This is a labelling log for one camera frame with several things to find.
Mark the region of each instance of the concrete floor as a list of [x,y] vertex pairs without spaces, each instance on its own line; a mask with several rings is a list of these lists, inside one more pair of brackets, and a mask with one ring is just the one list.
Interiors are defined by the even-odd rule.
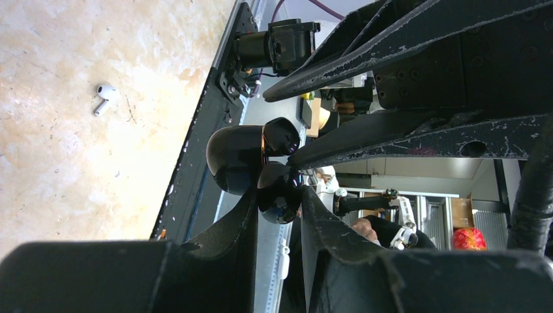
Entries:
[[233,2],[0,3],[0,259],[148,238]]

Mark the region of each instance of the red object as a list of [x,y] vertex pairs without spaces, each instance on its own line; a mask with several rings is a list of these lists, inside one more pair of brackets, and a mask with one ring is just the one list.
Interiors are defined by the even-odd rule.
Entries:
[[488,250],[484,235],[476,228],[461,228],[453,232],[453,248],[456,250]]

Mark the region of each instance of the white earbud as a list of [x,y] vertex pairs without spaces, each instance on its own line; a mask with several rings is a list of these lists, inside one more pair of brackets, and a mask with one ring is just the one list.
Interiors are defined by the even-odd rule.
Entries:
[[102,101],[102,104],[94,110],[94,115],[102,116],[106,113],[110,104],[112,104],[119,97],[119,91],[114,86],[99,85],[96,92],[100,98],[104,99],[104,101]]

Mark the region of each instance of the person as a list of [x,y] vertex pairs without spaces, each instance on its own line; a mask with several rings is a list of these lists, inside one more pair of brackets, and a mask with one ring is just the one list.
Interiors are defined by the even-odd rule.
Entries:
[[[367,238],[369,241],[376,243],[384,248],[389,248],[401,226],[393,222],[389,222],[383,218],[374,215],[367,215],[363,218],[355,220],[351,226],[358,234]],[[417,230],[419,241],[416,245],[410,248],[433,248],[436,245],[428,238],[428,236]]]

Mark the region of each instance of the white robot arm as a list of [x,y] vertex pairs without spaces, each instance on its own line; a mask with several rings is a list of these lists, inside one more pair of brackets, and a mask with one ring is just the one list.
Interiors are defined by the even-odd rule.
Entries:
[[419,238],[417,237],[417,224],[415,223],[411,202],[405,197],[397,196],[396,199],[390,200],[390,206],[399,208],[399,224],[401,225],[394,239],[390,242],[390,248],[404,250],[406,246],[416,245]]

